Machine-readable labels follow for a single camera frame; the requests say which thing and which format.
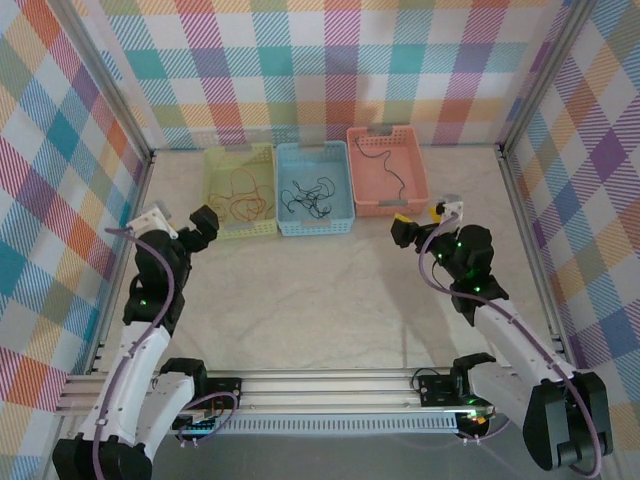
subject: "plaid wall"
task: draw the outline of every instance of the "plaid wall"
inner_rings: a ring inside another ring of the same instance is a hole
[[[150,143],[200,148],[344,139],[354,124],[381,123],[411,123],[425,144],[494,143],[571,2],[74,3]],[[539,22],[563,3],[544,39]],[[527,49],[543,39],[536,60]]]
[[[0,0],[0,478],[80,373],[142,162],[44,0]]]
[[[640,2],[601,0],[516,148],[519,187],[581,367],[640,472]]]

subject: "purple cable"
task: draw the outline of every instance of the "purple cable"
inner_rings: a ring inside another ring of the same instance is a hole
[[[422,245],[422,248],[420,249],[420,256],[418,258],[418,268],[420,269],[420,275],[422,275],[422,278],[424,279],[424,281],[426,282],[427,285],[429,285],[431,288],[433,288],[434,290],[436,290],[438,292],[441,292],[441,293],[444,293],[444,294],[447,294],[447,295],[452,295],[454,297],[467,298],[469,300],[474,300],[474,301],[483,303],[483,304],[491,307],[492,309],[494,309],[500,315],[503,315],[510,323],[513,323],[513,325],[515,325],[515,327],[520,331],[520,333],[522,333],[522,335],[529,341],[529,343],[536,349],[536,351],[545,359],[545,361],[549,364],[549,366],[558,374],[558,376],[560,378],[562,378],[562,381],[567,386],[567,388],[571,392],[571,395],[573,395],[573,398],[575,399],[576,403],[578,404],[578,408],[580,409],[580,413],[582,413],[582,416],[584,417],[585,423],[587,424],[587,429],[589,430],[589,435],[591,437],[591,442],[593,443],[593,450],[594,450],[594,453],[595,453],[595,463],[594,463],[593,469],[590,472],[585,472],[585,471],[579,469],[578,467],[576,467],[575,465],[571,465],[570,468],[571,468],[571,470],[573,470],[577,474],[582,475],[582,476],[584,476],[586,478],[595,478],[595,477],[597,477],[600,474],[600,470],[602,469],[602,450],[600,449],[600,441],[598,440],[598,432],[596,432],[596,427],[595,427],[595,425],[593,423],[593,419],[591,418],[591,415],[589,414],[589,409],[587,408],[587,405],[584,403],[584,399],[580,396],[580,393],[578,392],[578,389],[573,385],[573,383],[571,383],[571,380],[569,380],[567,375],[555,363],[555,360],[553,359],[553,357],[551,357],[551,355],[549,355],[547,353],[545,348],[535,339],[535,337],[533,335],[531,335],[531,333],[529,333],[529,331],[524,327],[524,325],[522,325],[522,323],[517,318],[515,318],[509,312],[507,312],[505,309],[500,307],[500,305],[497,305],[497,304],[493,303],[492,301],[486,300],[486,299],[484,299],[482,297],[479,297],[477,295],[471,295],[471,294],[468,294],[468,293],[454,292],[454,291],[449,290],[447,288],[442,288],[442,287],[436,285],[435,283],[433,283],[431,281],[431,279],[429,278],[429,275],[427,275],[427,272],[426,272],[426,270],[424,268],[424,257],[425,257],[425,255],[427,253],[427,250],[429,249],[429,245],[431,244],[433,239],[436,238],[442,230],[444,230],[444,228],[446,226],[448,226],[451,223],[455,222],[457,220],[457,218],[458,218],[458,216],[454,213],[451,218],[449,218],[448,220],[445,220],[433,232],[431,232],[431,235],[429,235],[427,240]]]
[[[224,421],[218,425],[216,428],[213,429],[213,431],[211,433],[208,433],[207,435],[205,435],[204,437],[202,437],[200,440],[198,440],[198,443],[204,443],[207,440],[209,440],[211,437],[213,437],[216,433],[218,433],[220,430],[222,430],[222,428],[227,424],[227,422],[229,420],[231,420],[231,417],[233,416],[234,413],[236,413],[236,410],[238,409],[238,397],[236,397],[233,393],[231,392],[216,392],[216,393],[210,393],[209,395],[205,395],[202,398],[198,398],[192,402],[189,402],[185,405],[185,409],[187,408],[191,408],[191,407],[195,407],[196,405],[198,405],[199,403],[205,402],[207,400],[210,400],[212,398],[219,398],[219,397],[230,397],[233,399],[233,408],[231,409],[231,413],[229,414],[229,416],[227,418],[224,419]],[[180,440],[180,442],[182,442],[182,444],[184,445],[184,442],[186,442],[186,440],[184,439],[184,437],[182,436],[182,432],[184,431],[184,429],[187,427],[187,425],[183,425],[180,430],[178,430],[178,440]]]
[[[120,375],[122,375],[122,371],[124,370],[124,367],[127,365],[129,360],[133,358],[133,355],[138,350],[138,347],[140,347],[142,342],[144,342],[149,337],[151,332],[153,332],[153,330],[158,326],[158,324],[162,320],[162,317],[164,317],[164,315],[167,313],[167,311],[169,310],[169,307],[171,306],[171,302],[173,301],[173,295],[175,293],[175,279],[173,277],[173,271],[171,270],[171,267],[169,266],[167,261],[162,257],[162,255],[160,255],[160,253],[157,250],[155,250],[154,248],[152,248],[150,245],[148,245],[146,242],[143,242],[139,238],[136,238],[133,235],[129,235],[128,232],[131,231],[130,228],[105,228],[104,230],[107,233],[111,233],[113,235],[122,237],[126,240],[129,240],[130,242],[135,243],[136,245],[140,246],[141,248],[149,252],[151,255],[153,255],[153,257],[156,260],[158,260],[158,262],[160,262],[160,265],[162,265],[162,268],[164,268],[165,271],[167,272],[167,279],[168,279],[169,285],[167,289],[167,298],[165,299],[164,304],[162,305],[162,308],[156,315],[156,318],[153,319],[153,322],[149,324],[149,327],[144,331],[144,333],[140,336],[140,338],[136,342],[134,342],[134,344],[131,346],[131,348],[129,349],[129,356],[122,357],[122,359],[120,360],[120,363],[116,367],[116,371],[113,374],[113,377],[111,377],[111,381],[109,382],[109,385],[107,386],[107,390],[105,391],[104,399],[102,400],[102,405],[100,406],[100,413],[98,415],[98,420],[104,419],[107,411],[109,410],[109,402],[111,401],[111,397],[113,396],[113,392],[116,388],[116,385],[118,384],[118,379],[120,378]],[[102,473],[102,468],[100,467],[99,450],[100,450],[101,436],[102,436],[102,425],[98,424],[96,425],[96,431],[93,437],[93,445],[91,448],[93,471],[96,475],[97,480],[105,480],[104,474]]]

